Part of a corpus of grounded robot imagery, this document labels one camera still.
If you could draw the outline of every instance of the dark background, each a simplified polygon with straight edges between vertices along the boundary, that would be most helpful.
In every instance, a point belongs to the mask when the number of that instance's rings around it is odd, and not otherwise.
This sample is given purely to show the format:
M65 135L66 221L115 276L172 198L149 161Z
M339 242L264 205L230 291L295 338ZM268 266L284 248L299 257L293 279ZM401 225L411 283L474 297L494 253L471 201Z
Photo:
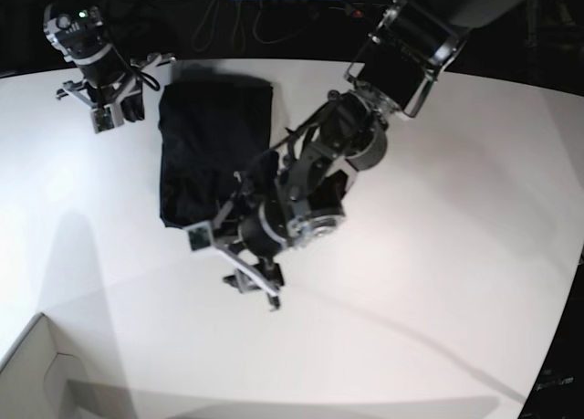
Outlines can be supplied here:
M0 77L71 67L42 31L52 1L0 0ZM351 61L391 0L149 0L127 17L136 1L99 0L128 56ZM475 29L448 70L584 95L583 28L584 0L526 0ZM524 419L584 417L582 268Z

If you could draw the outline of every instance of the black cloth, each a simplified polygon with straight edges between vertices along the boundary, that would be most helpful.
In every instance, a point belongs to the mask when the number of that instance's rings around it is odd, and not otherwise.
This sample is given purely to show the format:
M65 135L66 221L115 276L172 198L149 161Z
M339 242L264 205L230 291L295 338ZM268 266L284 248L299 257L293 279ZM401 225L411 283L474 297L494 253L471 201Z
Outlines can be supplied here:
M167 86L160 102L161 219L184 227L213 218L270 141L272 87L251 78Z

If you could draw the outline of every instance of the white tabletop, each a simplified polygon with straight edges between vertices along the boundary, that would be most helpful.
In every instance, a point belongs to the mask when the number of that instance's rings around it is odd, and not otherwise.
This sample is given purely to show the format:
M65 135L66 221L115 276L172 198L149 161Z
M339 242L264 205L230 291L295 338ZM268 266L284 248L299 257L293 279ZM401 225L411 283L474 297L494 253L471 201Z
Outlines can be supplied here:
M348 88L343 63L208 64L274 83L274 137ZM279 258L272 313L158 218L160 94L95 135L54 99L78 77L0 80L0 352L42 310L140 419L518 416L584 240L582 98L444 74L340 230Z

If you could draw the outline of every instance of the white table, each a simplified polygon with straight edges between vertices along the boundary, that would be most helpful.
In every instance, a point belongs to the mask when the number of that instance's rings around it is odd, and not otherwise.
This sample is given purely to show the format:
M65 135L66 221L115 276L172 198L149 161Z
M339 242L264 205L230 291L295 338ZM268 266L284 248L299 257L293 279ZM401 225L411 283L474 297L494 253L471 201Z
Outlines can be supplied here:
M348 88L343 63L208 64L274 83L274 137ZM0 80L0 352L42 310L140 419L518 416L584 240L582 98L443 75L417 120L392 120L343 227L279 258L271 313L158 218L160 95L95 135L54 99L78 76Z

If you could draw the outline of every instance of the black garment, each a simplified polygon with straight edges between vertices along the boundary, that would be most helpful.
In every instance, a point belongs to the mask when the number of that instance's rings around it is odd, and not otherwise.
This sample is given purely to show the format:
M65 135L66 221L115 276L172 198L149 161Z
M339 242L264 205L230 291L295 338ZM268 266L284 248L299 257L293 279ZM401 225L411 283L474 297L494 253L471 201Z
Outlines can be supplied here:
M272 87L246 77L174 83L160 103L161 219L184 227L213 218L243 171L269 146Z

